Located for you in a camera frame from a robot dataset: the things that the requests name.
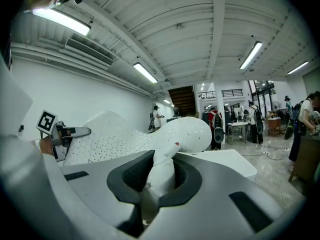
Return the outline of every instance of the staircase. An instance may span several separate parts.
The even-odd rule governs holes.
[[[172,103],[179,109],[180,116],[194,116],[196,103],[192,86],[169,90]]]

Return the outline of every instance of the white platform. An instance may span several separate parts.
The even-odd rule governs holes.
[[[252,182],[255,181],[257,169],[234,149],[182,154],[227,166]]]
[[[246,126],[247,124],[248,124],[247,122],[234,122],[234,123],[229,122],[228,126]]]

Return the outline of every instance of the ceiling light fixture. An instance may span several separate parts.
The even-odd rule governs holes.
[[[256,41],[254,46],[251,48],[251,51],[249,52],[248,56],[245,58],[244,62],[240,65],[240,69],[243,70],[248,66],[250,61],[254,58],[254,56],[257,54],[259,49],[262,46],[262,42]]]
[[[151,83],[155,84],[158,83],[157,79],[155,79],[144,66],[141,65],[141,63],[135,63],[133,64],[133,67],[138,70],[142,75],[144,75],[146,78],[148,78]]]
[[[81,22],[80,20],[54,9],[36,9],[32,11],[32,14],[61,24],[84,36],[86,36],[91,29],[91,26]]]
[[[300,66],[297,66],[295,69],[291,70],[290,72],[288,72],[288,75],[291,75],[293,72],[301,69],[303,66],[307,65],[309,62],[305,61],[304,63],[302,63]]]

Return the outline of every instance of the hand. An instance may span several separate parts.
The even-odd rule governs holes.
[[[59,134],[60,140],[62,140],[62,134],[61,134],[60,130],[58,130],[58,134]],[[71,131],[67,130],[66,134],[69,136],[71,134]],[[49,154],[52,156],[54,155],[54,153],[52,151],[52,148],[54,145],[53,145],[52,140],[49,135],[45,138],[40,139],[39,145],[40,145],[40,149],[41,149],[42,154]]]

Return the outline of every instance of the railing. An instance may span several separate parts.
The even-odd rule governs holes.
[[[224,98],[237,97],[237,96],[243,96],[242,89],[222,90],[222,97]],[[202,100],[214,99],[216,98],[216,92],[215,91],[199,92],[198,97],[199,99],[202,99]]]

